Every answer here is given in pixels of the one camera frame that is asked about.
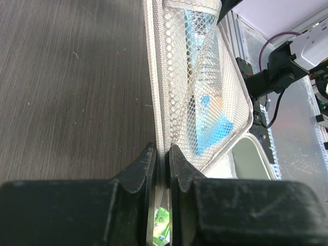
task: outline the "white robot part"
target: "white robot part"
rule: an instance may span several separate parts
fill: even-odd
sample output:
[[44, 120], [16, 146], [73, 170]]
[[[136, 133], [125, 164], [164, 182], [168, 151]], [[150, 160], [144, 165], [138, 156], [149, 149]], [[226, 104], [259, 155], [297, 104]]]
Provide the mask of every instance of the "white robot part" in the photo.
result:
[[319, 65], [328, 57], [328, 19], [310, 31], [296, 37], [290, 44], [294, 60], [307, 71]]

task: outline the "white mesh bag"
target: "white mesh bag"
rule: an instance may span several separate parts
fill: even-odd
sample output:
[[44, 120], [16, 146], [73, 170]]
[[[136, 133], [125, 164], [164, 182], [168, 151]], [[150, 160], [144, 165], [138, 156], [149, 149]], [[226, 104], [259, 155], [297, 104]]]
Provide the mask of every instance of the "white mesh bag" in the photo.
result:
[[163, 194], [172, 144], [205, 175], [252, 125], [252, 103], [222, 26], [219, 0], [143, 0]]

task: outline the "dark wood surface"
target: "dark wood surface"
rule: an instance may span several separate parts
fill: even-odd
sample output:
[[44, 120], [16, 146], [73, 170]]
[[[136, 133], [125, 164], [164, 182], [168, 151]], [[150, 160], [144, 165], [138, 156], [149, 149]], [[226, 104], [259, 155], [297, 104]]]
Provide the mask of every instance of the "dark wood surface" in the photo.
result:
[[0, 0], [0, 181], [110, 178], [155, 141], [141, 0]]

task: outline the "green package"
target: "green package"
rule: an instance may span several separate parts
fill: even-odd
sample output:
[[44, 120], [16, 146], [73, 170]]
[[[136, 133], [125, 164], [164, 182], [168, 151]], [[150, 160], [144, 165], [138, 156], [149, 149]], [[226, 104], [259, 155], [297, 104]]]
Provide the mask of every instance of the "green package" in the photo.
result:
[[159, 208], [154, 220], [153, 245], [163, 246], [167, 241], [170, 231], [170, 213], [164, 208]]

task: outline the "wire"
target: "wire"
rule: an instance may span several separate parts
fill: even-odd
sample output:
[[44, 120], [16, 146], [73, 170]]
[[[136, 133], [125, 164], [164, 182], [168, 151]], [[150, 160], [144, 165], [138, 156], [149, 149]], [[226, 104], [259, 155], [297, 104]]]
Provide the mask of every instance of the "wire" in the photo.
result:
[[[302, 35], [302, 33], [300, 33], [300, 32], [293, 32], [293, 31], [290, 31], [290, 32], [280, 32], [280, 33], [274, 35], [273, 37], [271, 37], [268, 41], [266, 41], [266, 43], [263, 45], [263, 47], [262, 47], [262, 49], [260, 51], [260, 56], [258, 58], [258, 63], [259, 63], [259, 66], [260, 66], [260, 71], [262, 71], [262, 56], [263, 56], [263, 53], [264, 53], [265, 48], [273, 40], [275, 40], [276, 38], [278, 38], [280, 36], [284, 36], [284, 35], [296, 35], [296, 36], [299, 36], [299, 35]], [[265, 106], [265, 108], [268, 111], [268, 109], [269, 109], [269, 97], [268, 97], [268, 95], [265, 95], [265, 104], [264, 104], [264, 106]]]
[[281, 101], [281, 98], [282, 98], [284, 92], [285, 92], [285, 89], [282, 90], [282, 92], [280, 93], [280, 95], [278, 97], [277, 105], [276, 105], [276, 109], [275, 109], [275, 113], [273, 115], [272, 121], [267, 126], [262, 122], [262, 126], [264, 128], [269, 129], [273, 125], [273, 123], [276, 121], [278, 110], [279, 110], [280, 101]]

